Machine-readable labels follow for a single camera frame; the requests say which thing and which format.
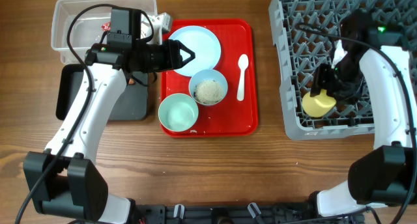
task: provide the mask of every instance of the wood surface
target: wood surface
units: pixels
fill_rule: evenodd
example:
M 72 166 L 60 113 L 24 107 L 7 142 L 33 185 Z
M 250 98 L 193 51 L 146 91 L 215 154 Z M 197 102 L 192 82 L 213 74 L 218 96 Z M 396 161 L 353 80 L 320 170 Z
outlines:
M 14 222 L 27 195 L 27 152 L 41 152 L 61 125 L 55 106 L 63 64 L 50 46 L 56 1 L 0 0 L 0 223 Z M 158 11 L 176 19 L 242 18 L 251 25 L 259 127 L 247 137 L 172 139 L 155 115 L 159 84 L 154 85 L 146 120 L 111 122 L 103 133 L 97 167 L 112 193 L 139 204 L 303 201 L 346 180 L 351 163 L 372 150 L 373 135 L 322 141 L 286 136 L 270 1 L 157 0 Z M 377 212 L 388 223 L 397 208 Z M 37 214 L 31 203 L 22 223 L 68 221 Z M 410 207 L 401 223 L 417 223 L 417 208 Z

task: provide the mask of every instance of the rice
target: rice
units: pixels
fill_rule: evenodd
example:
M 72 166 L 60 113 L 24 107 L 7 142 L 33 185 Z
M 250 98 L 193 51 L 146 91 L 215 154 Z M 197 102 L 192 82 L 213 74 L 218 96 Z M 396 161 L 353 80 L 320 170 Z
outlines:
M 195 87 L 194 98 L 202 104 L 215 104 L 222 100 L 223 87 L 213 80 L 205 80 Z

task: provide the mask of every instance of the spoon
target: spoon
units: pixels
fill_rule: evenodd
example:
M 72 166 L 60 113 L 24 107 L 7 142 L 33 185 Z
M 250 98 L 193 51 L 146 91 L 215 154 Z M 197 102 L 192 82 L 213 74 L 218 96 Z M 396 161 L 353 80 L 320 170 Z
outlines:
M 243 101 L 243 99 L 245 98 L 245 70 L 249 66 L 248 56 L 246 54 L 241 55 L 237 64 L 240 68 L 240 79 L 239 86 L 237 89 L 237 100 Z

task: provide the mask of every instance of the spoon handle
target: spoon handle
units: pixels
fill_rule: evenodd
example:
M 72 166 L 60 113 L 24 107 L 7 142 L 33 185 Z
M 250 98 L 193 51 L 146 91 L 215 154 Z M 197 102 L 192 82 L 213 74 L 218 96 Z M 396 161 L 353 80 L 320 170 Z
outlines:
M 245 98 L 245 70 L 240 70 L 239 86 L 237 88 L 237 100 L 243 101 Z

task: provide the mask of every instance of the dish rack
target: dish rack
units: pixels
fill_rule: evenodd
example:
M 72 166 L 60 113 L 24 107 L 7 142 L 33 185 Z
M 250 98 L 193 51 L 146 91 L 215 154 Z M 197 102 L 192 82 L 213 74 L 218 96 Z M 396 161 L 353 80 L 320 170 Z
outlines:
M 337 105 L 323 118 L 313 118 L 302 109 L 302 97 L 310 91 L 313 72 L 331 63 L 328 38 L 297 31 L 298 22 L 314 23 L 327 33 L 340 35 L 340 21 L 357 8 L 376 9 L 374 20 L 405 27 L 411 49 L 417 49 L 417 0 L 272 0 L 269 17 L 281 71 L 281 105 L 285 133 L 293 140 L 335 139 L 373 133 L 373 115 L 367 89 L 354 105 Z M 417 79 L 417 59 L 410 69 Z M 413 83 L 414 92 L 417 82 Z

